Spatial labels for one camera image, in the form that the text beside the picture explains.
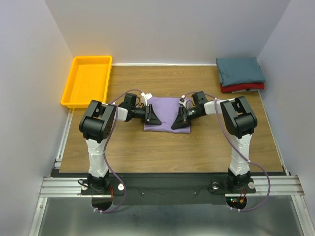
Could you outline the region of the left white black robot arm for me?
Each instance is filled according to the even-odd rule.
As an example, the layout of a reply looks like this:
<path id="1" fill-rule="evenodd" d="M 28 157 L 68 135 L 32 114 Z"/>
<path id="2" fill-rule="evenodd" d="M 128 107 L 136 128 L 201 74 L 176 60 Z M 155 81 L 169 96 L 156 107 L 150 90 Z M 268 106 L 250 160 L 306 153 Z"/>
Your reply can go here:
<path id="1" fill-rule="evenodd" d="M 148 103 L 152 97 L 150 93 L 141 93 L 141 106 L 136 104 L 137 95 L 133 93 L 126 93 L 118 106 L 96 100 L 90 102 L 79 124 L 79 131 L 83 134 L 89 153 L 87 180 L 79 181 L 83 191 L 104 194 L 113 189 L 109 180 L 110 169 L 104 156 L 114 124 L 118 120 L 128 122 L 137 118 L 144 124 L 161 125 L 153 106 Z"/>

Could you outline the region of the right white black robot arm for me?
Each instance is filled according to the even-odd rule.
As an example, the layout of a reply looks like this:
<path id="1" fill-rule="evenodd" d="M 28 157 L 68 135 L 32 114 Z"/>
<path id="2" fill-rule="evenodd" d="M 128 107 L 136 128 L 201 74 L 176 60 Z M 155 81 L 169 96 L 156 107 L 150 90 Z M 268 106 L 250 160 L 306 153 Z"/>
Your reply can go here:
<path id="1" fill-rule="evenodd" d="M 195 92 L 191 97 L 191 108 L 187 106 L 185 95 L 180 98 L 178 114 L 171 128 L 175 130 L 189 127 L 192 120 L 206 115 L 217 115 L 217 118 L 222 115 L 224 123 L 219 119 L 219 124 L 232 148 L 226 186 L 232 192 L 245 188 L 251 180 L 250 142 L 257 127 L 257 118 L 247 99 L 239 96 L 208 101 L 203 91 Z"/>

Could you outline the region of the purple t shirt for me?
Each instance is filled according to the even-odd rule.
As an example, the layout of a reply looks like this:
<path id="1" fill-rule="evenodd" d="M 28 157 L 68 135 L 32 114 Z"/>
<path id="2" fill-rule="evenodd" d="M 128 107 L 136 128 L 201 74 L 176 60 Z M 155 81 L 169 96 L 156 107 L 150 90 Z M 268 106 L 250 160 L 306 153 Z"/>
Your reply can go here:
<path id="1" fill-rule="evenodd" d="M 169 133 L 190 133 L 190 127 L 172 129 L 178 109 L 180 107 L 179 98 L 173 97 L 152 97 L 148 103 L 152 105 L 153 111 L 157 118 L 161 121 L 161 125 L 144 125 L 144 131 L 169 132 Z"/>

